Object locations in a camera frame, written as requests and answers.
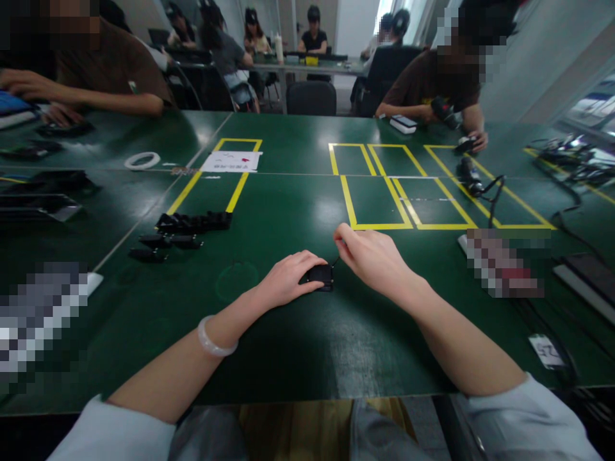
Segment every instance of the white shirt sleeve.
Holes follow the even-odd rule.
[[[48,461],[166,461],[175,426],[116,407],[97,395]]]
[[[602,459],[577,415],[529,374],[525,383],[503,394],[460,401],[490,457]]]

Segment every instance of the person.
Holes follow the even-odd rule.
[[[256,53],[272,53],[271,46],[261,29],[261,24],[258,22],[258,15],[254,8],[245,9],[244,28],[243,45],[251,56],[254,56]],[[267,77],[267,72],[250,72],[248,82],[258,95],[263,95],[265,92],[265,81]]]
[[[327,52],[327,33],[320,30],[320,9],[312,5],[307,9],[309,30],[301,36],[298,50],[302,53],[325,54]]]
[[[200,30],[203,47],[211,51],[213,62],[226,80],[234,103],[240,109],[260,113],[261,108],[253,87],[238,75],[238,66],[254,66],[252,56],[222,30],[224,17],[214,0],[199,0],[199,8],[203,18]]]
[[[462,392],[464,409],[489,458],[600,459],[578,417],[438,296],[408,267],[393,239],[343,223],[333,240],[361,281],[418,324],[439,365]],[[260,316],[323,286],[318,281],[299,284],[321,264],[327,262],[307,250],[279,261],[256,287],[205,317],[106,402],[92,398],[49,460],[247,459],[240,426],[230,412],[214,407],[189,415],[177,431],[175,424]],[[353,403],[350,425],[350,459],[430,459],[364,401]]]
[[[487,8],[460,8],[450,44],[428,50],[414,59],[399,75],[375,116],[403,115],[425,124],[439,122],[431,108],[436,96],[448,100],[461,112],[463,129],[475,136],[474,152],[489,141],[479,104],[482,55],[500,44],[514,29],[514,10],[507,4]]]
[[[80,16],[79,1],[63,5],[55,19],[73,28],[61,28],[56,39],[62,43],[73,40],[70,30],[89,30],[87,48],[71,42],[56,51],[56,81],[28,70],[4,69],[0,88],[27,101],[51,102],[44,119],[62,127],[82,123],[79,109],[84,107],[160,117],[165,107],[175,106],[161,72],[139,40],[98,16]]]
[[[115,27],[125,30],[143,44],[143,46],[149,51],[149,54],[152,55],[152,58],[154,58],[158,68],[163,73],[167,72],[169,66],[173,66],[175,64],[175,60],[169,56],[164,48],[162,48],[161,51],[156,48],[152,48],[133,34],[133,31],[130,27],[128,27],[128,24],[126,24],[126,15],[124,14],[123,9],[121,9],[116,2],[113,0],[99,0],[99,8],[101,18],[110,24],[113,24]]]
[[[381,20],[381,30],[378,34],[377,38],[380,40],[382,38],[382,42],[378,42],[375,48],[372,50],[370,42],[370,53],[367,57],[367,61],[363,64],[366,72],[372,67],[373,57],[376,54],[376,49],[380,46],[394,46],[400,47],[404,44],[404,35],[408,30],[408,26],[410,25],[410,13],[408,10],[399,10],[395,13],[395,16],[390,15],[390,19],[386,18],[386,15],[382,16]],[[367,56],[366,52],[368,50],[364,50],[361,53],[361,57]],[[354,86],[352,87],[352,91],[350,93],[350,103],[354,104],[357,98],[357,95],[361,95],[363,90],[365,89],[365,84],[367,83],[367,77],[357,77],[354,82]]]
[[[168,36],[168,45],[196,49],[194,27],[175,2],[168,3],[167,17],[173,26],[173,32]]]
[[[393,27],[393,14],[386,13],[380,18],[380,29],[367,44],[367,48],[361,51],[361,59],[368,60],[383,43],[391,40],[391,28]]]

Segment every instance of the gray shirt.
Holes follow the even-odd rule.
[[[218,30],[222,47],[211,50],[213,62],[222,75],[234,74],[242,62],[245,51],[226,32]]]

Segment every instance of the green table surface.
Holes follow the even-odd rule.
[[[109,395],[203,316],[220,311],[258,283],[288,254],[308,249],[333,262],[337,251],[332,233],[350,219],[348,198],[357,227],[389,228],[383,232],[395,240],[414,271],[540,382],[560,386],[530,347],[527,337],[536,331],[524,324],[509,301],[494,299],[481,288],[457,244],[466,218],[479,227],[487,224],[487,217],[442,168],[455,171],[459,158],[446,146],[455,145],[458,134],[435,126],[405,136],[383,120],[342,117],[184,112],[153,121],[104,113],[88,118],[96,132],[67,143],[64,152],[33,165],[0,160],[0,170],[12,174],[85,168],[100,186],[94,194],[75,196],[86,209],[64,224],[0,224],[1,260],[9,269],[2,292],[16,289],[14,284],[23,283],[40,261],[83,261],[104,276],[62,340],[11,386],[0,413],[80,411],[93,395]],[[0,133],[0,143],[28,138],[33,127]],[[523,150],[528,142],[556,133],[537,125],[506,124],[488,124],[488,131],[489,148],[478,161],[493,175],[508,176],[509,189],[496,212],[502,226],[544,226],[556,210],[572,203]],[[192,165],[200,168],[215,148],[260,150],[258,173],[241,181],[237,173],[192,177],[173,175],[172,166],[161,166],[163,162],[185,166],[196,156]],[[154,170],[123,169],[128,156],[145,150],[163,158]],[[385,179],[383,172],[399,177],[408,200],[391,194],[387,182],[396,181]],[[578,186],[578,190],[584,205],[570,214],[567,223],[612,265],[615,241],[605,230],[615,225],[615,188],[596,192]],[[404,225],[400,209],[409,216],[404,207],[408,202],[423,229],[417,229],[414,218],[412,229]],[[127,257],[129,249],[138,246],[138,236],[153,233],[160,214],[170,208],[204,214],[229,206],[234,208],[230,230],[200,236],[204,242],[200,250],[172,248],[164,264]],[[553,230],[551,239],[555,257],[586,251],[560,230]],[[341,262],[335,266],[334,279],[332,293],[304,296],[259,319],[196,403],[455,391],[410,317],[364,286]],[[573,311],[613,350],[615,337],[607,322],[553,276],[548,275],[547,282],[548,298]],[[595,344],[544,301],[536,300],[536,305],[574,357],[580,384],[615,384],[615,369]]]

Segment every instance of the hand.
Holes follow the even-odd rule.
[[[63,104],[78,104],[79,90],[49,80],[30,70],[5,69],[0,74],[0,88],[21,99],[47,99]]]
[[[321,264],[327,264],[327,261],[307,250],[286,256],[252,289],[253,299],[266,310],[270,310],[324,287],[323,282],[299,284],[307,271]]]
[[[73,124],[80,125],[85,122],[83,115],[75,112],[70,107],[54,102],[51,104],[49,111],[43,114],[43,121],[46,124],[55,123],[58,126],[67,128]]]
[[[431,108],[429,104],[423,104],[420,106],[420,117],[423,120],[425,125],[431,125],[435,123],[439,123],[441,120],[436,116],[434,110]]]
[[[333,240],[341,259],[367,286],[398,304],[406,293],[415,295],[428,286],[407,266],[388,235],[374,230],[356,232],[342,223]]]
[[[487,148],[487,144],[489,143],[489,135],[485,131],[472,131],[468,136],[476,136],[476,141],[474,141],[474,149],[472,149],[472,152],[480,152]]]

